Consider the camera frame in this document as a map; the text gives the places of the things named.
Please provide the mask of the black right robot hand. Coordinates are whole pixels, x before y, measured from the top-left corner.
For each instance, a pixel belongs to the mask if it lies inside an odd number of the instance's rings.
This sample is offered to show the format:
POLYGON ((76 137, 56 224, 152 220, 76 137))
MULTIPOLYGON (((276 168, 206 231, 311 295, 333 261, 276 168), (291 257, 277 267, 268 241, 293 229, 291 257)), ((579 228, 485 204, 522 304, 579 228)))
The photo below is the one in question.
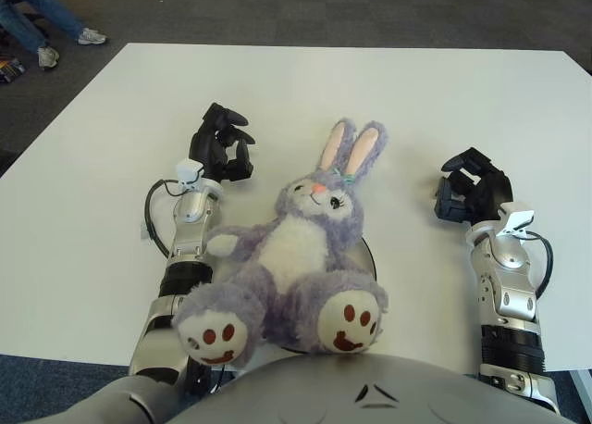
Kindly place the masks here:
POLYGON ((449 175, 438 182, 434 210, 440 219, 471 225, 500 220, 500 205, 513 201, 509 178, 473 147, 449 159, 441 170, 449 175))

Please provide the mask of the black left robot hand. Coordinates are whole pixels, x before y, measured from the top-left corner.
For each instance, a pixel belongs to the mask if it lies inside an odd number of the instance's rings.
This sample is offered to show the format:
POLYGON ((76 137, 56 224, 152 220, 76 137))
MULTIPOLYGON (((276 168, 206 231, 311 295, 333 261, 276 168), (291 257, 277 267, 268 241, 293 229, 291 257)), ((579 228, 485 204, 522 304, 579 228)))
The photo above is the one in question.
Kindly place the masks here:
POLYGON ((189 159, 203 165, 203 177, 221 183, 250 179, 253 164, 248 146, 255 140, 240 127, 248 120, 217 103, 209 106, 203 123, 191 138, 189 159))

